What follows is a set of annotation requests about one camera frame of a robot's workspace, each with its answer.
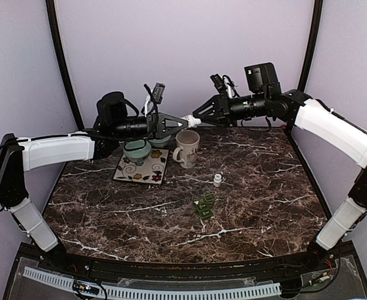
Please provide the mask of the white pill bottle orange label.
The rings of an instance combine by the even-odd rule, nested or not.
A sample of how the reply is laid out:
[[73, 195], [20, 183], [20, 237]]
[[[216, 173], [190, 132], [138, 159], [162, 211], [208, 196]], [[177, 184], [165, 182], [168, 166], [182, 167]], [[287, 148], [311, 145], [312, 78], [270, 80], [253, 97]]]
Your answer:
[[182, 117], [182, 119], [188, 122], [188, 128], [196, 128], [197, 126], [199, 126], [202, 123], [199, 118], [195, 118], [191, 114], [185, 117]]

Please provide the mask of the green weekly pill organizer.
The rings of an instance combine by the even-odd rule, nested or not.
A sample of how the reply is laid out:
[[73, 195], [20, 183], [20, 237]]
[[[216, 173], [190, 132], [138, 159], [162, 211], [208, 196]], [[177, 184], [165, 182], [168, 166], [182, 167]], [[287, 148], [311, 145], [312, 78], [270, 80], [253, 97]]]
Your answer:
[[203, 194], [193, 198], [193, 204], [196, 212], [202, 220], [213, 217], [213, 206], [216, 196], [213, 193]]

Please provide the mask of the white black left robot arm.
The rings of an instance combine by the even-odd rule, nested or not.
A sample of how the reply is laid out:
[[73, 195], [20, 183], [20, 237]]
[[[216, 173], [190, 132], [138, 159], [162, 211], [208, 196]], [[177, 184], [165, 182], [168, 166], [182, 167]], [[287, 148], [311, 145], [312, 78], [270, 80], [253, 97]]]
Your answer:
[[71, 268], [71, 258], [29, 198], [24, 174], [43, 166], [110, 156], [121, 142], [162, 139], [189, 126], [189, 121], [159, 112], [156, 90], [148, 91], [153, 109], [145, 115], [122, 92], [110, 92], [96, 104], [94, 127], [69, 134], [18, 138], [6, 134], [0, 144], [0, 212], [7, 210], [57, 272]]

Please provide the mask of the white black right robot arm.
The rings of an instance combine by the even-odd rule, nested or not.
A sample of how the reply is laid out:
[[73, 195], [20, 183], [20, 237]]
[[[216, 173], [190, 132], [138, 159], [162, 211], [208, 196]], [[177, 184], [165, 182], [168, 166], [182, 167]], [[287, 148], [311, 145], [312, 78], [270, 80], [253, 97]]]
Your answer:
[[194, 118], [223, 127], [255, 117], [279, 119], [287, 128], [294, 126], [315, 134], [361, 168], [346, 199], [309, 245], [310, 252], [302, 258], [304, 268], [315, 271], [325, 263], [325, 251], [336, 246], [367, 214], [367, 130], [303, 91], [282, 92], [271, 62], [247, 66], [244, 71], [251, 91], [249, 96], [239, 96], [230, 79], [214, 74], [210, 78], [218, 94], [197, 108]]

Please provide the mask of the celadon ceramic bowl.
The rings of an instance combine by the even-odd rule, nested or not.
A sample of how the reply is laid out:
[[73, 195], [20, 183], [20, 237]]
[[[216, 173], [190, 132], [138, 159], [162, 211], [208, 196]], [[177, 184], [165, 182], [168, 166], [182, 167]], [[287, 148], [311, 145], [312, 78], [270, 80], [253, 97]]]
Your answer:
[[162, 139], [150, 139], [149, 143], [151, 144], [152, 148], [165, 148], [171, 141], [171, 136], [164, 137]]
[[144, 139], [127, 142], [123, 147], [123, 153], [126, 158], [137, 166], [143, 165], [150, 151], [151, 145]]

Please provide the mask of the beige printed ceramic mug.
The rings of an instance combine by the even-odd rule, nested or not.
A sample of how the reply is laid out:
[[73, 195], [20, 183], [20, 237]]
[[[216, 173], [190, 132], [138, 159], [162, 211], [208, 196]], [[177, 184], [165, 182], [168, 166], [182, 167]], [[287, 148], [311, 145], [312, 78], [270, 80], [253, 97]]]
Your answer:
[[194, 168], [197, 163], [199, 142], [200, 135], [196, 131], [185, 130], [177, 133], [173, 160], [184, 169]]

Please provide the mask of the floral square ceramic plate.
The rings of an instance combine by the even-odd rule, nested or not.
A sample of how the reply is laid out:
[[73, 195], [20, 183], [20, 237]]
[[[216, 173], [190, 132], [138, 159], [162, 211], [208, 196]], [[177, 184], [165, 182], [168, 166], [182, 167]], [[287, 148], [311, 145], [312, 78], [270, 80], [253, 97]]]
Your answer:
[[153, 149], [142, 165], [137, 166], [123, 154], [116, 166], [113, 180], [138, 184], [161, 184], [168, 155], [167, 149]]

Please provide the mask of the small white pill bottle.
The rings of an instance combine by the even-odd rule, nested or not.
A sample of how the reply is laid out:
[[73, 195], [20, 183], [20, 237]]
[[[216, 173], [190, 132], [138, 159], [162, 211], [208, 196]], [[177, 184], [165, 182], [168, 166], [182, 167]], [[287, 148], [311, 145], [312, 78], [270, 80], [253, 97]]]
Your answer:
[[218, 188], [221, 186], [222, 182], [223, 182], [223, 175], [220, 173], [215, 174], [213, 178], [213, 185]]

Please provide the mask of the black left frame post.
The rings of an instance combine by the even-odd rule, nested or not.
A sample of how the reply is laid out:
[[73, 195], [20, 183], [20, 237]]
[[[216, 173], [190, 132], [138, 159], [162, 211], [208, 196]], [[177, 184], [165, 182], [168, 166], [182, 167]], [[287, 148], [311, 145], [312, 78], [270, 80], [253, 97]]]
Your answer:
[[67, 96], [70, 110], [73, 115], [75, 125], [78, 130], [84, 129], [83, 119], [78, 108], [78, 102], [75, 97], [73, 84], [69, 75], [69, 70], [64, 54], [63, 43], [61, 40], [61, 32], [59, 30], [58, 17], [56, 12], [56, 2], [54, 0], [45, 0], [48, 22], [53, 41], [53, 48], [58, 63], [59, 72], [63, 82], [64, 90]]

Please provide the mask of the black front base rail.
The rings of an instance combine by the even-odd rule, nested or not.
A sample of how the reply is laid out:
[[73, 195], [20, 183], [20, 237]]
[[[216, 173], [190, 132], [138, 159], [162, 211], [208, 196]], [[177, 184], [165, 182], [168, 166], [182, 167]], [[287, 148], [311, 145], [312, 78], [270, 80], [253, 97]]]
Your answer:
[[132, 261], [117, 261], [66, 253], [61, 259], [69, 271], [73, 267], [79, 274], [103, 281], [118, 278], [152, 280], [201, 280], [255, 277], [256, 279], [296, 279], [309, 270], [294, 267], [305, 258], [304, 252], [269, 259], [250, 261], [204, 263], [204, 264], [161, 264]]

